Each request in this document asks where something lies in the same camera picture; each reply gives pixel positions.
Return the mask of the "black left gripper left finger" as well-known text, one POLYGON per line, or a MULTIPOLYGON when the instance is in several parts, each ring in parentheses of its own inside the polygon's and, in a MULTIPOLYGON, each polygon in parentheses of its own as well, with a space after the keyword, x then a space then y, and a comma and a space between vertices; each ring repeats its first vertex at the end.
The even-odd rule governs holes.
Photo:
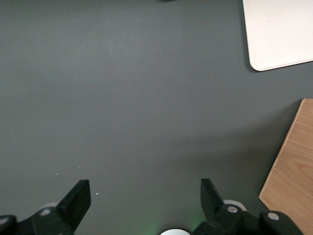
POLYGON ((41 207, 25 220, 0 216, 2 235, 73 235, 91 205, 89 180, 80 180, 58 203, 41 207))

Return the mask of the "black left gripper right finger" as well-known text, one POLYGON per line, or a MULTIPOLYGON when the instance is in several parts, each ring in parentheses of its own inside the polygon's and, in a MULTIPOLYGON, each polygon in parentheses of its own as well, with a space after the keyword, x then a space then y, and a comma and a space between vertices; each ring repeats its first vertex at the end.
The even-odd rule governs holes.
POLYGON ((302 235, 290 217, 264 211, 258 217, 221 198, 210 179, 201 179, 201 207, 206 218, 194 235, 302 235))

